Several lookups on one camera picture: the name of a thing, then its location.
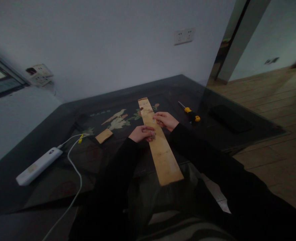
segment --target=wall socket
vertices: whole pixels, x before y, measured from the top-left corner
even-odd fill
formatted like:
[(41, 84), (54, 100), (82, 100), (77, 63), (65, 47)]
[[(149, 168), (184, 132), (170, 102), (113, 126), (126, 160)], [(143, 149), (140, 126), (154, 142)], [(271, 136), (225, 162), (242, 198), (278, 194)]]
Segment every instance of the wall socket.
[(174, 45), (182, 44), (185, 42), (185, 30), (177, 30), (175, 31), (175, 40)]
[(187, 42), (191, 42), (195, 36), (195, 28), (186, 28), (175, 31), (174, 45), (179, 45)]
[(49, 77), (44, 77), (39, 73), (35, 73), (34, 75), (31, 75), (29, 80), (33, 85), (37, 85), (37, 86), (45, 86), (47, 83), (51, 81)]
[(191, 42), (194, 40), (195, 31), (196, 31), (195, 28), (186, 28), (185, 29), (186, 42)]
[(273, 58), (273, 59), (268, 59), (268, 60), (266, 60), (266, 62), (264, 64), (273, 64), (273, 63), (276, 63), (278, 59), (279, 59), (279, 57)]
[(39, 65), (34, 65), (32, 66), (37, 73), (39, 73), (41, 76), (44, 77), (51, 77), (53, 76), (53, 73), (48, 69), (48, 67), (46, 67), (45, 64), (39, 64)]

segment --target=person's right hand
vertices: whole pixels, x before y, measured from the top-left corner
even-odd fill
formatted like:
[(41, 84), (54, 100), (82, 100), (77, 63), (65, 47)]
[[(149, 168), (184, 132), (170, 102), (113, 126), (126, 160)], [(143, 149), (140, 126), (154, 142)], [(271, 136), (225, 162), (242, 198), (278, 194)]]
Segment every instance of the person's right hand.
[(153, 116), (153, 119), (157, 120), (157, 124), (161, 127), (166, 127), (172, 132), (179, 122), (168, 112), (157, 112)]

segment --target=small wood piece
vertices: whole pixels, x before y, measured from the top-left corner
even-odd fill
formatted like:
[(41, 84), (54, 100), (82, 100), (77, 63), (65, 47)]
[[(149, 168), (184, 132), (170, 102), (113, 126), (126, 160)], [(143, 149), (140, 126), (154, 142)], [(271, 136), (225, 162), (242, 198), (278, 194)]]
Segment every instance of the small wood piece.
[(102, 144), (106, 141), (106, 139), (108, 139), (112, 135), (113, 133), (110, 130), (105, 129), (103, 132), (96, 136), (96, 139), (100, 144)]
[(164, 132), (157, 122), (153, 123), (154, 111), (148, 98), (138, 100), (142, 120), (145, 125), (155, 128), (155, 140), (149, 142), (152, 158), (161, 186), (184, 179)]

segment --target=black phone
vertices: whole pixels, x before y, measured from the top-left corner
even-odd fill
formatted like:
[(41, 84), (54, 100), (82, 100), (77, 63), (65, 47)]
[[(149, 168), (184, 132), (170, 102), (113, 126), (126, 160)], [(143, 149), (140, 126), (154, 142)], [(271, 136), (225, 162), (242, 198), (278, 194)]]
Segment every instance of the black phone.
[(245, 120), (225, 105), (217, 105), (210, 108), (210, 114), (233, 132), (241, 133), (254, 128), (249, 121)]

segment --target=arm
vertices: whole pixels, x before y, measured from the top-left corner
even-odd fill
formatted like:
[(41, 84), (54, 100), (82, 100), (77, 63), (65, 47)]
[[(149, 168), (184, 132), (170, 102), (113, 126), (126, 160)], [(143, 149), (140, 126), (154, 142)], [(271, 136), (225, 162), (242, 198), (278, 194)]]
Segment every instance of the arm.
[(98, 178), (93, 191), (76, 217), (70, 240), (93, 240), (127, 235), (128, 223), (123, 215), (127, 190), (137, 165), (138, 142), (151, 141), (151, 127), (139, 126), (127, 138), (104, 173)]
[(189, 159), (199, 172), (220, 186), (235, 217), (247, 224), (259, 223), (263, 229), (279, 235), (296, 232), (295, 208), (272, 194), (263, 181), (247, 172), (233, 157), (197, 137), (172, 116), (161, 118), (162, 115), (156, 113), (154, 118), (162, 121), (161, 125), (172, 131), (170, 138), (176, 149)]

